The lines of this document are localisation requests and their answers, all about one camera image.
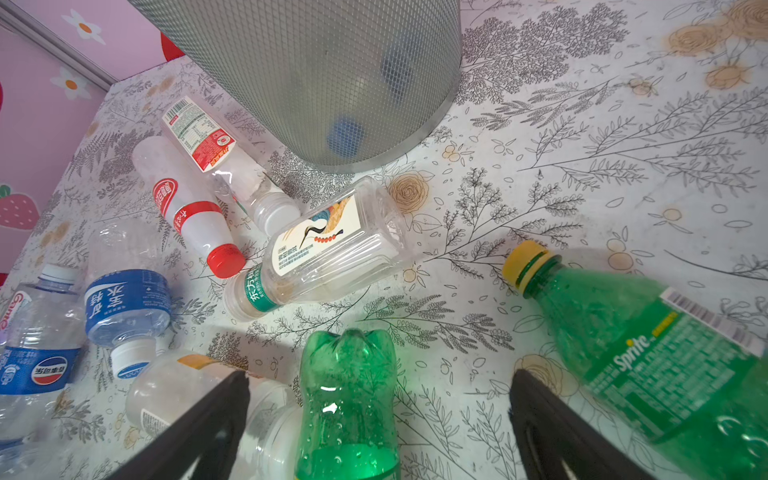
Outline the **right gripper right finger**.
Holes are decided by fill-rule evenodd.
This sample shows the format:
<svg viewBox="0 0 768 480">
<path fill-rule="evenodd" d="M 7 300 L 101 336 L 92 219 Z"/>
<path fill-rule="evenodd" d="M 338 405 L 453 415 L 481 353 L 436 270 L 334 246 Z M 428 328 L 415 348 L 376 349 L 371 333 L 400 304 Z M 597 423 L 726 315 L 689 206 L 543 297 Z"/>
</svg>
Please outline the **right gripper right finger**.
<svg viewBox="0 0 768 480">
<path fill-rule="evenodd" d="M 509 391 L 509 418 L 529 479 L 650 479 L 529 371 Z"/>
</svg>

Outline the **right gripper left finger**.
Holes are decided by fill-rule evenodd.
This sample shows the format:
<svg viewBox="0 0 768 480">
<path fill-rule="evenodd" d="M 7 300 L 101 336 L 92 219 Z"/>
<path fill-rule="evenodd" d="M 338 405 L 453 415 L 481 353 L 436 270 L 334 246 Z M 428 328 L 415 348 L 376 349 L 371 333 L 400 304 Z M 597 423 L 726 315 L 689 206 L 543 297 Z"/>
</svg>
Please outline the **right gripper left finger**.
<svg viewBox="0 0 768 480">
<path fill-rule="evenodd" d="M 249 382 L 227 376 L 152 443 L 115 470 L 112 479 L 227 479 L 246 427 Z"/>
</svg>

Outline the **green Sprite bottle yellow cap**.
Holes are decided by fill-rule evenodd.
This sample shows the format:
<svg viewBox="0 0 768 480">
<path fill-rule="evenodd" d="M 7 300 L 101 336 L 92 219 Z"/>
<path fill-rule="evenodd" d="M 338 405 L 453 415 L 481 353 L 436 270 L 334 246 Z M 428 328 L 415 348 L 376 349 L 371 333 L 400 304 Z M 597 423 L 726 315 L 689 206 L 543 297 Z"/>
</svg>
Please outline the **green Sprite bottle yellow cap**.
<svg viewBox="0 0 768 480">
<path fill-rule="evenodd" d="M 399 479 L 397 355 L 388 332 L 316 331 L 300 366 L 297 479 Z"/>
</svg>

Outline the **clear bottle blue label white cap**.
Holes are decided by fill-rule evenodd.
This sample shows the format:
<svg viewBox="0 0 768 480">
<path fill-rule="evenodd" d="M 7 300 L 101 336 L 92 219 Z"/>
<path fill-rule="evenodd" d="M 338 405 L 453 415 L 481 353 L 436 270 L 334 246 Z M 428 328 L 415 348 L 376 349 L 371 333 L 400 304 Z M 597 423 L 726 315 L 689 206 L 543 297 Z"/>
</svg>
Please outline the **clear bottle blue label white cap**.
<svg viewBox="0 0 768 480">
<path fill-rule="evenodd" d="M 157 232 L 141 219 L 99 226 L 89 239 L 85 334 L 110 351 L 113 375 L 137 377 L 156 357 L 170 323 L 168 281 Z"/>
</svg>

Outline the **clear bottle with blue cap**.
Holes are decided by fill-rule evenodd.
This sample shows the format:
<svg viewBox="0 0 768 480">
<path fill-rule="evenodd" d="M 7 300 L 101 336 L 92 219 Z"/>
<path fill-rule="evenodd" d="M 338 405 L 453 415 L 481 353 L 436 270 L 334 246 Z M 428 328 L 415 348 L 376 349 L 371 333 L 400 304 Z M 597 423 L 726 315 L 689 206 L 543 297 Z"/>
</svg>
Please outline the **clear bottle with blue cap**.
<svg viewBox="0 0 768 480">
<path fill-rule="evenodd" d="M 379 155 L 407 137 L 406 96 L 416 77 L 418 42 L 395 40 L 343 79 L 326 133 L 330 151 L 349 161 Z"/>
</svg>

